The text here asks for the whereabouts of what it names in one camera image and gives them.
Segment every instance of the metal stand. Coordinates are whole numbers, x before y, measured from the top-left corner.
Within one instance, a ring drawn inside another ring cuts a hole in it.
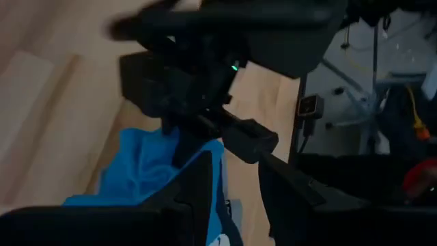
[[[343,49],[348,48],[349,28],[347,28],[346,43],[341,47]],[[348,96],[354,110],[358,113],[359,117],[356,120],[330,122],[327,124],[329,128],[340,126],[353,126],[360,125],[361,139],[359,154],[366,154],[369,152],[369,140],[379,141],[377,134],[377,127],[374,121],[374,116],[378,112],[379,104],[382,100],[381,94],[385,89],[392,85],[405,85],[411,83],[422,83],[425,80],[425,73],[417,74],[399,74],[390,73],[390,76],[386,79],[377,79],[378,74],[378,25],[373,30],[373,66],[372,66],[372,89],[371,93],[366,92],[358,82],[349,77],[344,72],[340,71],[336,66],[331,64],[328,60],[323,59],[322,64],[329,70],[334,72],[337,76],[342,78],[350,87],[354,88],[357,92],[363,95],[362,98],[357,99],[347,87],[344,87],[344,92]]]

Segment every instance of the metal pole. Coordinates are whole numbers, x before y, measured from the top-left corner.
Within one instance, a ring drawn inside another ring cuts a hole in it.
[[[376,77],[378,73],[378,34],[379,34],[379,23],[376,24],[373,30],[373,76],[372,76],[372,89],[375,89]]]

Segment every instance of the blue fabric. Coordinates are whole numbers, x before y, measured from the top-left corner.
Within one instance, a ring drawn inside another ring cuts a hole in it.
[[[64,206],[136,206],[142,203],[182,171],[171,165],[178,141],[177,129],[168,136],[163,135],[161,130],[123,130],[120,133],[119,152],[103,171],[97,195],[75,195],[69,197]],[[206,242],[209,245],[222,231],[216,203],[224,147],[217,140],[209,141],[192,156],[187,165],[204,150],[212,153],[213,190]]]

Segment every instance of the wooden floor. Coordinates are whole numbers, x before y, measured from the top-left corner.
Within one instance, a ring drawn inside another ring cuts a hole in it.
[[[61,204],[93,193],[123,128],[154,130],[119,92],[117,58],[140,51],[112,42],[104,26],[144,0],[0,0],[0,210]],[[195,8],[197,0],[179,8]],[[287,160],[299,81],[249,64],[228,110],[278,132]],[[226,153],[229,196],[243,204],[245,245],[272,245],[257,166]]]

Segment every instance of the black power adapter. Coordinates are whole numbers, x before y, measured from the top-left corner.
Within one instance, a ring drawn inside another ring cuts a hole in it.
[[[304,121],[303,136],[304,141],[298,151],[302,153],[307,145],[308,138],[314,134],[315,121],[323,117],[324,99],[314,94],[299,100],[297,116]]]

